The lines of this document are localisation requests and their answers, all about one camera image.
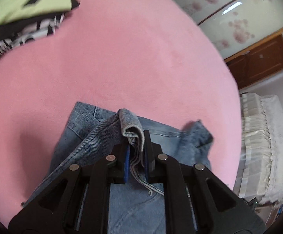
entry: jeans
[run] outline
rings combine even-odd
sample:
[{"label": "jeans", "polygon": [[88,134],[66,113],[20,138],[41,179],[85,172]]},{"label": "jeans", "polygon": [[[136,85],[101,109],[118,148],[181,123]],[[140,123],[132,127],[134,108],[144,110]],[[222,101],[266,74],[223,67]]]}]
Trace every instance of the jeans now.
[{"label": "jeans", "polygon": [[127,137],[135,149],[131,175],[125,185],[111,184],[108,233],[165,233],[163,186],[147,183],[142,172],[143,130],[149,130],[151,141],[180,163],[200,162],[210,168],[207,154],[213,137],[200,121],[180,131],[126,109],[114,113],[77,102],[56,145],[49,173],[26,204],[72,163],[94,164]]}]

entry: pink blanket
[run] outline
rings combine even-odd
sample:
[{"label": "pink blanket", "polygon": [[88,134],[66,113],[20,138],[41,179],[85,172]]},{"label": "pink blanket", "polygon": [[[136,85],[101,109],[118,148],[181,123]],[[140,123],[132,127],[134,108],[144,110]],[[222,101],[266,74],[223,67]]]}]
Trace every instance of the pink blanket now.
[{"label": "pink blanket", "polygon": [[54,36],[0,60],[0,220],[7,226],[47,172],[76,101],[127,108],[214,136],[213,172],[233,187],[241,148],[236,83],[171,0],[80,0]]}]

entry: wooden door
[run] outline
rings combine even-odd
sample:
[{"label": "wooden door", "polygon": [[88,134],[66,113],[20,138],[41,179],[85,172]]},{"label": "wooden door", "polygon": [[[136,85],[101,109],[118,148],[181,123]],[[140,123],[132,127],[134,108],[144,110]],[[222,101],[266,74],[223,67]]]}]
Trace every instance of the wooden door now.
[{"label": "wooden door", "polygon": [[283,69],[283,37],[279,35],[227,62],[238,88],[249,86]]}]

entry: black object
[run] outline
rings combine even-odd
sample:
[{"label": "black object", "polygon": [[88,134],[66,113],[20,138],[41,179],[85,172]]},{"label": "black object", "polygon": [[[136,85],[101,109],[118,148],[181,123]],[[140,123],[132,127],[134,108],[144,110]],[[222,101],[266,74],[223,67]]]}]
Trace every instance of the black object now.
[{"label": "black object", "polygon": [[[11,220],[9,232],[107,234],[110,184],[125,184],[128,148],[125,139],[94,165],[71,165]],[[264,222],[247,202],[204,165],[179,164],[163,154],[147,130],[144,156],[148,182],[164,184],[167,234],[196,233],[191,205],[197,233],[264,233]]]}]

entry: metal screw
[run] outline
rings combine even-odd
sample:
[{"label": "metal screw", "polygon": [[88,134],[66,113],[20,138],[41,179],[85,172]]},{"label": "metal screw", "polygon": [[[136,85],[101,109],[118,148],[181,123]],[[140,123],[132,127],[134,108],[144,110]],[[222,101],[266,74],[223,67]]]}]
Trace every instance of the metal screw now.
[{"label": "metal screw", "polygon": [[111,161],[114,161],[116,159],[116,157],[115,157],[115,155],[107,155],[106,159],[111,162]]},{"label": "metal screw", "polygon": [[79,169],[79,165],[77,163],[73,163],[72,165],[70,165],[69,169],[71,171],[77,171]]},{"label": "metal screw", "polygon": [[159,154],[158,155],[158,159],[160,159],[160,160],[166,160],[167,159],[167,154]]},{"label": "metal screw", "polygon": [[201,163],[197,163],[195,166],[194,166],[198,171],[203,171],[205,166]]}]

